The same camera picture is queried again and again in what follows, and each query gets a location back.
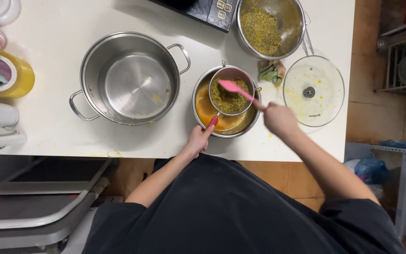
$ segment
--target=white countertop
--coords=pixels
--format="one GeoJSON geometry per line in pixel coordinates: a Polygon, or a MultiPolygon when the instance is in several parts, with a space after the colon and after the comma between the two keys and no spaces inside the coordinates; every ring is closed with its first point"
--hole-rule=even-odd
{"type": "MultiPolygon", "coordinates": [[[[330,59],[341,71],[346,99],[330,124],[304,131],[336,159],[344,158],[355,0],[301,0],[311,18],[308,26],[315,53],[330,59]]],[[[16,100],[0,100],[20,112],[17,129],[27,143],[7,147],[0,154],[116,156],[168,158],[186,143],[197,125],[191,108],[196,81],[208,69],[221,64],[238,66],[257,77],[257,59],[248,56],[228,34],[145,0],[24,0],[20,17],[3,27],[9,44],[5,49],[27,61],[36,82],[32,91],[16,100]],[[70,95],[80,90],[81,61],[99,38],[119,31],[137,31],[164,46],[179,43],[189,53],[191,66],[181,75],[181,90],[172,110],[150,127],[124,127],[102,118],[85,122],[69,106],[70,95]]],[[[179,49],[172,55],[180,70],[185,58],[179,49]]],[[[302,47],[283,60],[289,68],[305,56],[302,47]]],[[[282,90],[259,82],[262,101],[283,104],[282,90]]],[[[82,95],[75,98],[86,117],[96,115],[82,95]]],[[[245,135],[234,139],[211,137],[206,153],[227,159],[300,161],[263,124],[262,116],[245,135]]]]}

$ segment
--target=black shirt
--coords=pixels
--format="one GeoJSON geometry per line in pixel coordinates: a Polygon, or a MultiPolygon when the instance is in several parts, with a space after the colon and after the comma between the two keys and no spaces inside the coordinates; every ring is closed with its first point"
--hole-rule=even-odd
{"type": "Polygon", "coordinates": [[[200,154],[149,208],[101,206],[82,253],[403,252],[369,199],[325,202],[317,213],[239,163],[200,154]]]}

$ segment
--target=packing tape roll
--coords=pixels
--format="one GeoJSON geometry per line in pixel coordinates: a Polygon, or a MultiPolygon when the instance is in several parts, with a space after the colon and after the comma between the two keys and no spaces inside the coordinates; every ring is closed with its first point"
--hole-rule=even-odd
{"type": "Polygon", "coordinates": [[[5,62],[12,76],[7,84],[0,86],[0,97],[19,98],[31,91],[35,82],[34,71],[23,59],[0,50],[0,60],[5,62]]]}

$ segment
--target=stainless steel pot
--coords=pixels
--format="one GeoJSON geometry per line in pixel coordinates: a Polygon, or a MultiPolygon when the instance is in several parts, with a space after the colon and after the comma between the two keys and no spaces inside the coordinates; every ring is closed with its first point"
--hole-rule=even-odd
{"type": "Polygon", "coordinates": [[[187,51],[180,44],[164,47],[138,32],[109,34],[87,51],[81,65],[81,90],[70,97],[70,107],[85,121],[98,117],[126,126],[143,126],[164,117],[178,98],[180,75],[190,67],[187,51]],[[168,49],[179,47],[188,66],[178,71],[168,49]],[[84,93],[98,113],[86,118],[73,98],[84,93]]]}
{"type": "Polygon", "coordinates": [[[305,15],[298,0],[240,0],[236,11],[236,26],[236,38],[245,52],[261,59],[278,60],[290,56],[302,43],[305,15]],[[253,6],[268,11],[278,20],[281,46],[273,56],[264,55],[254,49],[242,31],[240,17],[253,6]]]}
{"type": "MultiPolygon", "coordinates": [[[[200,124],[202,128],[206,128],[206,126],[202,123],[200,120],[200,117],[197,114],[197,108],[196,108],[196,96],[197,96],[197,91],[201,86],[203,86],[206,82],[210,82],[211,78],[216,74],[216,72],[223,67],[234,67],[231,65],[219,65],[216,67],[213,67],[203,73],[203,75],[199,78],[197,81],[197,84],[195,84],[194,91],[192,93],[192,110],[194,112],[195,119],[197,119],[197,122],[200,124]]],[[[253,85],[255,87],[255,98],[257,98],[261,102],[261,88],[258,87],[258,84],[255,82],[255,80],[251,77],[250,74],[248,74],[251,80],[253,81],[253,85]]],[[[212,134],[217,137],[221,138],[234,138],[234,137],[239,137],[247,133],[253,125],[255,125],[256,121],[259,118],[260,111],[257,110],[255,107],[251,106],[247,112],[245,112],[245,118],[244,120],[235,128],[226,130],[226,131],[218,131],[215,130],[212,134]]]]}

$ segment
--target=pot handle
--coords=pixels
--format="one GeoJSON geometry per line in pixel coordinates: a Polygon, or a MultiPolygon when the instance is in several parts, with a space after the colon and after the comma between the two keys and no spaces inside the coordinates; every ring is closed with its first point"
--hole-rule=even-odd
{"type": "Polygon", "coordinates": [[[81,115],[81,113],[78,111],[78,109],[76,108],[75,104],[73,103],[73,98],[74,98],[76,95],[79,95],[80,93],[82,93],[82,90],[79,90],[78,92],[76,92],[76,93],[74,93],[74,94],[72,94],[72,95],[70,96],[70,107],[71,107],[71,109],[73,110],[73,112],[74,112],[79,118],[81,118],[81,120],[84,120],[84,121],[91,121],[91,120],[94,120],[94,119],[97,119],[98,117],[100,117],[100,115],[97,115],[97,116],[94,116],[94,117],[92,117],[92,118],[85,118],[83,115],[81,115]]]}
{"type": "Polygon", "coordinates": [[[181,49],[181,51],[183,51],[184,56],[186,57],[187,60],[187,68],[184,69],[183,71],[180,71],[180,75],[183,74],[184,72],[186,72],[189,68],[190,68],[190,58],[189,58],[189,54],[187,53],[187,51],[184,49],[183,45],[181,44],[173,44],[167,47],[167,49],[171,49],[173,47],[179,47],[181,49]]]}

